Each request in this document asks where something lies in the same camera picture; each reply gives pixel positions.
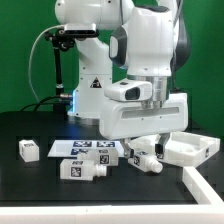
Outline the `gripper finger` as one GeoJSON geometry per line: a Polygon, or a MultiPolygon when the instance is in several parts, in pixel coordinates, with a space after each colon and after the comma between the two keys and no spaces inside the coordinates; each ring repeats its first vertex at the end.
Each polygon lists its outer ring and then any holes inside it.
{"type": "Polygon", "coordinates": [[[121,146],[124,149],[124,157],[126,159],[132,158],[134,153],[134,150],[130,146],[130,142],[131,142],[130,138],[125,138],[120,140],[121,146]]]}
{"type": "Polygon", "coordinates": [[[159,141],[155,144],[155,153],[158,159],[164,158],[165,146],[170,138],[169,133],[161,134],[159,141]]]}

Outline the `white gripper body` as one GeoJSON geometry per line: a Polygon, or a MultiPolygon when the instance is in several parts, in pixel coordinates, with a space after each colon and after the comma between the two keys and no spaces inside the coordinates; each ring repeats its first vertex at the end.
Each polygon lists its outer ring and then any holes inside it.
{"type": "Polygon", "coordinates": [[[184,131],[188,125],[187,94],[170,94],[161,108],[143,109],[140,102],[107,100],[99,130],[109,140],[184,131]]]}

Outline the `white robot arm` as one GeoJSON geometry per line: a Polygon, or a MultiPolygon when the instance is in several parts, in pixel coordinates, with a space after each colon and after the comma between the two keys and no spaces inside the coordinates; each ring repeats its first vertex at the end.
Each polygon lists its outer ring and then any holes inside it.
{"type": "Polygon", "coordinates": [[[69,115],[99,122],[101,135],[126,140],[183,131],[187,95],[168,91],[189,57],[183,0],[56,0],[55,15],[79,53],[79,84],[69,115]]]}

